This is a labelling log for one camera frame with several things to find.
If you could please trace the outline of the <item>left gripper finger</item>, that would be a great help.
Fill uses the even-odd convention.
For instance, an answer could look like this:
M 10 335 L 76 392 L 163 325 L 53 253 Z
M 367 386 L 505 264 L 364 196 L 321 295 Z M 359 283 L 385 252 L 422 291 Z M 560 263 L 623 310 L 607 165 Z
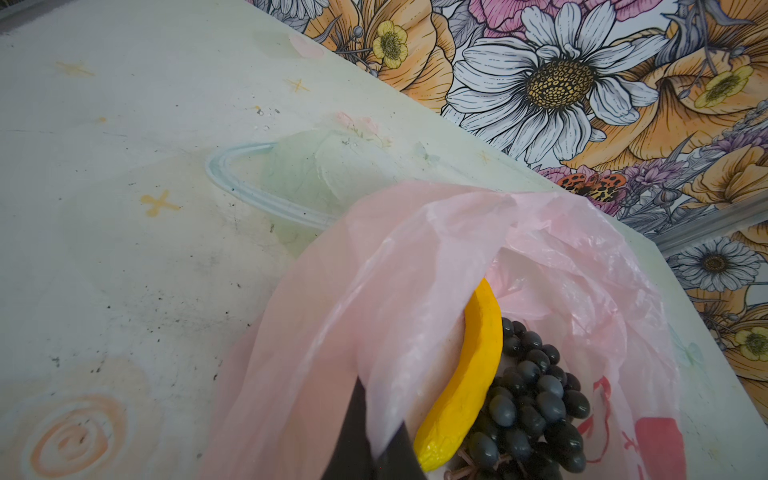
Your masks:
M 342 428 L 323 473 L 323 480 L 424 480 L 421 469 L 402 423 L 386 449 L 374 456 L 366 435 L 366 391 L 357 379 Z

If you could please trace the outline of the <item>pink plastic bag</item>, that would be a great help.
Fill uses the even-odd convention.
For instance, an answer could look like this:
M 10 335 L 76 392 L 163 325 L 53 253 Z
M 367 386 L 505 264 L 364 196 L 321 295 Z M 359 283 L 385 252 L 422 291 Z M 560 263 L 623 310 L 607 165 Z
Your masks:
M 660 294 L 588 201 L 402 183 L 358 201 L 283 276 L 225 360 L 204 479 L 321 479 L 357 379 L 379 456 L 412 438 L 487 280 L 550 336 L 594 412 L 589 479 L 683 479 L 679 373 Z

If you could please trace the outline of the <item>yellow fake banana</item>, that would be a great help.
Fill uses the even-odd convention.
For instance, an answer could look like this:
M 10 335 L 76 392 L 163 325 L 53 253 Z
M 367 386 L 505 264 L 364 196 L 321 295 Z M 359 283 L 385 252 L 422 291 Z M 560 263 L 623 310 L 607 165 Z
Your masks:
M 459 450 L 485 404 L 503 348 L 502 313 L 487 280 L 482 280 L 464 309 L 459 363 L 447 386 L 420 425 L 414 452 L 431 472 Z

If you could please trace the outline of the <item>dark fake grape bunch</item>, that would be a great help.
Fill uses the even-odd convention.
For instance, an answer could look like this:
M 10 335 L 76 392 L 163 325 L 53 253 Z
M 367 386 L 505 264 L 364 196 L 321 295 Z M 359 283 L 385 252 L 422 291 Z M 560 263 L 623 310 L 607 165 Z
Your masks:
M 560 351 L 522 322 L 502 319 L 503 372 L 491 383 L 446 479 L 561 479 L 587 468 L 574 425 L 591 414 Z

